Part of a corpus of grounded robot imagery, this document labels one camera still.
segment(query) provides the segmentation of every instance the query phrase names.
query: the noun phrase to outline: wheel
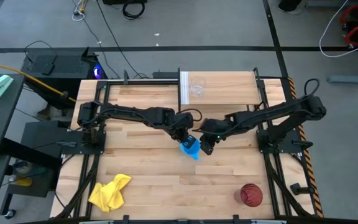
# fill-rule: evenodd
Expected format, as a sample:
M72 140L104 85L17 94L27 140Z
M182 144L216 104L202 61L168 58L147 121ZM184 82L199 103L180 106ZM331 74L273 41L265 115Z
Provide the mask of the wheel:
M16 215L16 210L10 209L9 211L7 211L5 218L6 219L11 219Z

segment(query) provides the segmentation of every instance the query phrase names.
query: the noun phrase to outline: green object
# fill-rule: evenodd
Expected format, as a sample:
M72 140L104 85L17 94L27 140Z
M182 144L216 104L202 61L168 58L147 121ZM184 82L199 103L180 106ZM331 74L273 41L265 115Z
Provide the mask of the green object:
M6 89L9 87L9 85L13 82L13 78L11 78L9 75L3 75L0 77L0 97Z

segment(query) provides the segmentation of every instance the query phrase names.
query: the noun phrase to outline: clear plastic cup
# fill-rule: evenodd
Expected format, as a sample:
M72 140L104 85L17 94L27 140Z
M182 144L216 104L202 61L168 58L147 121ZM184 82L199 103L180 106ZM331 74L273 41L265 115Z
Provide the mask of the clear plastic cup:
M193 77L190 79L190 94L194 97L202 97L206 86L204 77Z

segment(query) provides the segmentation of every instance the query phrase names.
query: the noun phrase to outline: yellow towel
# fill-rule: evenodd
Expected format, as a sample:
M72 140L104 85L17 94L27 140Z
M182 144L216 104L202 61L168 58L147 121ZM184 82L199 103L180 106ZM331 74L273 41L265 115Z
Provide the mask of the yellow towel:
M110 212L124 204L120 190L132 179L124 174L117 174L113 181L103 185L96 183L88 201L104 212Z

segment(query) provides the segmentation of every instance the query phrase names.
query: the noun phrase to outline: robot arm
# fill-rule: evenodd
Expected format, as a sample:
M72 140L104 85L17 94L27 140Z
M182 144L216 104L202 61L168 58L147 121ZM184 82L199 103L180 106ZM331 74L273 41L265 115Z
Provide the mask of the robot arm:
M260 123L289 116L281 124L262 131L261 135L264 141L273 144L278 139L284 138L287 132L301 123L307 120L319 120L325 116L326 108L320 98L313 96L313 93L262 110L227 114L223 120L205 119L200 128L194 130L203 133L200 137L201 149L210 155L215 144L226 140L229 136L243 134L254 129Z
M183 143L187 140L188 129L193 127L191 113L175 113L171 108L152 107L147 109L87 102L80 106L77 123L87 131L107 119L123 119L144 123L146 126L162 129L173 140Z

